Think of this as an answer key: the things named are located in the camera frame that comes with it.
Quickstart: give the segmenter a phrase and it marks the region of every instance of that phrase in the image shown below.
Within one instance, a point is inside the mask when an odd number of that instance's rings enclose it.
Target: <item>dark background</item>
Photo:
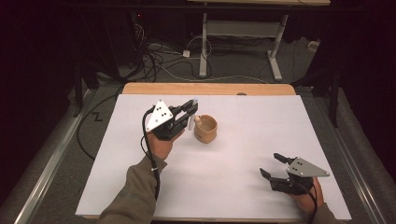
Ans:
[[[314,23],[302,26],[302,21],[312,21],[313,15],[290,16],[284,37],[287,41],[301,36],[312,40],[324,37],[307,75],[312,76],[326,66],[340,72],[341,87],[355,116],[378,157],[395,178],[392,163],[396,159],[396,16],[389,7],[391,1],[333,1],[332,4],[356,6],[363,2],[368,9],[364,16],[345,15],[333,18],[331,24],[327,23],[329,17],[318,17]],[[50,0],[2,1],[0,13],[0,65],[3,68],[0,203],[3,203],[69,107],[67,94],[74,84],[76,62],[81,63],[82,75],[94,87],[95,71],[117,76],[117,64],[132,61],[136,52],[134,43],[125,37],[131,33],[130,24],[122,19],[124,14],[91,14],[83,21],[76,13],[59,10]],[[169,21],[176,23],[155,22],[163,16],[148,15],[145,22],[154,35],[171,40],[178,36],[172,40],[177,45],[186,44],[191,34],[197,35],[202,29],[200,15],[184,15],[185,20],[174,15],[178,20]],[[104,18],[109,22],[110,35],[106,35]],[[113,22],[116,20],[122,23],[116,26]],[[85,22],[91,27],[89,32]],[[171,27],[178,27],[179,33],[169,34]],[[98,55],[96,48],[101,48],[104,55]],[[307,84],[331,87],[330,75],[321,74]]]

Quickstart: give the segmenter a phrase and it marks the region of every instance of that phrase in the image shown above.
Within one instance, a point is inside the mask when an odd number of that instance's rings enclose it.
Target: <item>metal frame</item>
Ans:
[[[86,99],[86,104],[83,105],[83,107],[79,111],[79,114],[75,118],[73,118],[72,124],[70,125],[64,139],[59,144],[59,146],[54,149],[52,156],[49,159],[49,162],[44,168],[43,173],[38,178],[38,181],[35,184],[35,187],[33,188],[29,198],[27,199],[25,205],[23,206],[17,219],[15,220],[15,224],[25,224],[31,223],[33,221],[35,212],[43,201],[44,196],[46,195],[47,190],[49,189],[50,184],[52,183],[52,180],[55,177],[56,172],[58,171],[58,168],[62,163],[69,143],[73,138],[77,127],[82,120],[83,115],[85,114],[85,112],[87,112],[88,106],[91,104],[95,92],[96,91],[87,90],[84,96],[84,98]]]

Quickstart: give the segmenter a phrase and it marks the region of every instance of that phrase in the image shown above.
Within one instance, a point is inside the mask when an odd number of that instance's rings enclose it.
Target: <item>hand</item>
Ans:
[[[184,129],[169,141],[162,141],[154,133],[148,133],[148,143],[151,153],[161,160],[165,160],[172,150],[173,143],[184,133]]]
[[[317,203],[318,207],[324,204],[324,199],[323,199],[323,192],[321,189],[321,186],[318,182],[318,178],[314,177],[314,186],[315,189],[317,190]],[[314,187],[311,188],[311,193],[315,197],[315,189]],[[298,206],[305,211],[307,214],[312,214],[314,213],[315,210],[315,205],[314,202],[312,201],[311,197],[309,194],[304,194],[304,195],[293,195],[293,194],[288,194],[294,201],[297,202]]]

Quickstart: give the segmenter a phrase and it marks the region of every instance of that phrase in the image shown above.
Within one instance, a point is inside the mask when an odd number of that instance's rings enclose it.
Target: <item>gray carpet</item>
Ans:
[[[306,50],[308,41],[302,39],[293,43],[282,43],[281,49],[277,54],[277,61],[280,66],[284,80],[281,83],[290,83],[293,80],[304,76],[314,53]],[[228,77],[225,79],[212,80],[211,82],[233,82],[233,83],[258,83],[253,78],[258,78],[268,83],[275,83],[272,78],[271,69],[266,59],[264,50],[272,47],[270,40],[263,40],[259,46],[235,45],[241,47],[235,48],[226,56],[215,56],[216,54],[226,54],[230,51],[227,42],[219,42],[216,45],[224,47],[214,47],[212,56],[208,60],[212,69],[210,78]],[[177,58],[177,55],[160,53],[164,61],[170,61]],[[194,74],[198,74],[199,63],[197,60],[183,60],[191,63]],[[187,82],[179,78],[196,80],[191,74],[191,66],[188,63],[178,63],[167,70],[172,73],[169,75],[161,71],[156,76],[157,82]],[[123,74],[131,71],[128,66],[120,67]],[[143,73],[133,78],[143,77]],[[104,75],[99,75],[101,86],[94,94],[90,108],[101,103],[107,96],[115,94],[120,87],[114,81],[111,81]],[[149,81],[150,79],[139,79],[138,81]],[[338,109],[339,128],[334,129],[329,123],[326,114],[326,105],[328,99],[313,98],[310,88],[297,88],[297,93],[302,96],[304,105],[312,121],[318,140],[321,143],[325,155],[332,167],[337,182],[343,191],[346,204],[352,215],[349,223],[373,223],[371,215],[367,212],[364,203],[361,200],[359,188],[356,181],[352,178],[347,169],[347,165],[342,156],[342,150],[346,147],[351,155],[356,159],[356,165],[361,171],[364,180],[373,193],[373,197],[381,210],[382,215],[387,223],[396,220],[395,202],[396,188],[393,180],[385,171],[381,161],[376,157],[367,138],[361,130],[359,123],[350,111],[345,95],[340,91],[340,104]],[[114,108],[115,99],[111,98],[99,105],[89,114],[81,126],[80,139],[81,144],[86,148],[88,153],[95,156],[101,144],[106,126],[111,117]],[[51,156],[53,148],[61,141],[64,129],[69,125],[72,112],[69,111],[64,120],[60,122],[58,128],[54,131],[49,141],[40,152],[36,155],[34,161],[30,164],[28,170],[21,178],[20,183],[13,190],[7,202],[0,209],[0,223],[13,223],[21,211],[26,199],[31,193],[35,182],[41,175],[48,159]],[[337,139],[337,133],[342,136],[342,143]],[[79,198],[84,189],[92,168],[92,160],[85,155],[80,146],[76,135],[74,135],[62,161],[59,170],[54,177],[41,205],[37,209],[33,218],[33,223],[94,223],[94,220],[88,220],[83,217],[75,216]]]

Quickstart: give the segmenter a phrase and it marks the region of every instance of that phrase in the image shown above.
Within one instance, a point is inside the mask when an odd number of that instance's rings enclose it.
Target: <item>wooden table edge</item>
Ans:
[[[166,95],[296,95],[289,84],[146,83],[131,82],[122,94]]]

